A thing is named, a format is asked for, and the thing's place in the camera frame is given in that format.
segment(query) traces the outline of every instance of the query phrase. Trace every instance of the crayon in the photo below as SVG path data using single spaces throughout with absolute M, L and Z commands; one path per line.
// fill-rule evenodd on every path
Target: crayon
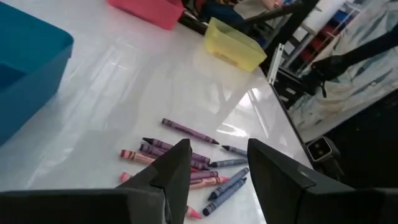
M 155 159 L 147 157 L 141 153 L 132 152 L 132 151 L 128 151 L 125 149 L 122 149 L 122 151 L 120 152 L 120 157 L 131 160 L 131 161 L 142 162 L 145 164 L 151 164 L 152 162 L 155 161 Z M 196 171 L 198 171 L 198 170 L 191 167 L 191 172 L 196 172 Z
M 164 149 L 163 151 L 168 151 L 173 147 L 169 143 L 162 142 L 161 140 L 158 140 L 158 139 L 142 138 L 142 140 L 144 140 L 145 142 L 148 142 L 152 146 L 158 147 L 160 149 Z M 192 153 L 192 159 L 194 159 L 198 162 L 202 162 L 204 164 L 210 163 L 210 158 L 196 154 L 194 152 Z
M 201 219 L 201 215 L 195 211 L 193 208 L 189 207 L 187 205 L 187 212 L 185 213 L 186 217 L 190 217 L 190 218 L 197 218 L 197 219 Z
M 225 160 L 225 161 L 217 161 L 217 162 L 212 162 L 208 166 L 210 167 L 226 167 L 226 166 L 235 166 L 235 165 L 241 165 L 241 164 L 247 164 L 248 160 L 246 159 L 230 159 L 230 160 Z
M 154 146 L 148 146 L 145 144 L 141 144 L 141 147 L 139 148 L 139 150 L 141 152 L 152 154 L 152 155 L 155 155 L 158 157 L 165 153 L 164 151 L 162 151 L 159 148 L 156 148 Z M 206 164 L 195 161 L 195 160 L 191 160 L 191 166 L 198 170 L 209 170 L 209 167 Z
M 128 174 L 126 172 L 123 172 L 122 175 L 120 175 L 120 181 L 121 182 L 125 182 L 128 179 L 130 179 L 132 177 L 131 174 Z M 211 171 L 211 172 L 194 172 L 191 173 L 190 176 L 190 184 L 197 184 L 201 180 L 201 179 L 205 179 L 205 178 L 211 178 L 211 177 L 218 177 L 218 172 L 217 171 Z
M 240 180 L 242 177 L 244 177 L 247 173 L 249 172 L 249 168 L 244 168 L 241 171 L 237 172 L 235 175 L 233 175 L 231 178 L 229 178 L 229 181 L 221 184 L 219 187 L 217 187 L 216 190 L 214 190 L 211 194 L 208 200 L 214 200 L 218 198 L 221 194 L 223 194 L 225 191 L 227 191 L 232 185 L 234 185 L 238 180 Z
M 197 131 L 194 131 L 194 130 L 192 130 L 190 128 L 187 128 L 185 126 L 182 126 L 181 124 L 177 124 L 176 122 L 173 122 L 173 121 L 171 121 L 169 119 L 163 118 L 162 124 L 164 124 L 164 125 L 166 125 L 166 126 L 168 126 L 170 128 L 174 128 L 176 130 L 179 130 L 179 131 L 181 131 L 181 132 L 183 132 L 185 134 L 189 134 L 189 135 L 191 135 L 193 137 L 196 137 L 196 138 L 198 138 L 198 139 L 200 139 L 202 141 L 205 141 L 205 142 L 208 142 L 208 143 L 212 143 L 212 144 L 219 144 L 218 141 L 214 140 L 213 138 L 211 138 L 211 137 L 209 137 L 207 135 L 201 134 L 201 133 L 199 133 Z
M 242 149 L 238 149 L 232 146 L 222 146 L 224 149 L 226 149 L 229 152 L 233 152 L 235 154 L 247 157 L 248 156 L 248 152 Z
M 204 179 L 210 177 L 218 177 L 217 171 L 209 171 L 209 172 L 194 172 L 191 173 L 190 180 Z
M 203 209 L 203 214 L 205 216 L 210 215 L 214 212 L 220 205 L 222 205 L 227 199 L 229 199 L 236 191 L 238 191 L 244 183 L 246 183 L 247 178 L 240 179 L 239 181 L 235 182 L 226 192 L 220 195 L 216 200 L 212 201 L 209 205 Z
M 198 181 L 194 184 L 192 184 L 193 181 L 191 181 L 189 185 L 189 189 L 200 189 L 208 186 L 214 186 L 218 184 L 225 183 L 229 180 L 227 177 L 211 177 L 211 178 L 205 178 L 205 179 L 198 179 L 198 180 L 193 180 L 193 181 Z

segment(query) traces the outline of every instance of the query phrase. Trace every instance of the translucent yellow basket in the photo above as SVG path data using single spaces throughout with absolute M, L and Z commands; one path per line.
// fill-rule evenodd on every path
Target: translucent yellow basket
M 267 58 L 255 40 L 215 18 L 207 28 L 205 46 L 216 57 L 249 72 Z

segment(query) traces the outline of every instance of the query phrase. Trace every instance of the teal plastic bin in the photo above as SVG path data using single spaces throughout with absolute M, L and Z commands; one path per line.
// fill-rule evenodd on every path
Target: teal plastic bin
M 73 37 L 0 2 L 0 145 L 57 91 Z

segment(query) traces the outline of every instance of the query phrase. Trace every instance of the pink plastic bin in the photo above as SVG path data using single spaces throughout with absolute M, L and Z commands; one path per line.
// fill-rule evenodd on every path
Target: pink plastic bin
M 108 0 L 108 3 L 167 30 L 173 29 L 184 10 L 181 0 Z

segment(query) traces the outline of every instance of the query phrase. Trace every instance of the white table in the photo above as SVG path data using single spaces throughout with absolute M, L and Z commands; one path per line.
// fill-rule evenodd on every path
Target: white table
M 120 160 L 121 149 L 138 150 L 142 137 L 187 137 L 162 127 L 162 118 L 243 149 L 258 138 L 310 167 L 262 72 L 213 57 L 194 31 L 162 30 L 106 1 L 4 2 L 65 29 L 75 46 L 57 95 L 0 148 L 0 190 L 113 188 L 123 171 L 144 168 Z M 194 139 L 192 146 L 213 161 L 236 157 Z M 212 189 L 192 190 L 188 204 L 200 212 Z M 249 178 L 209 217 L 185 222 L 265 219 Z

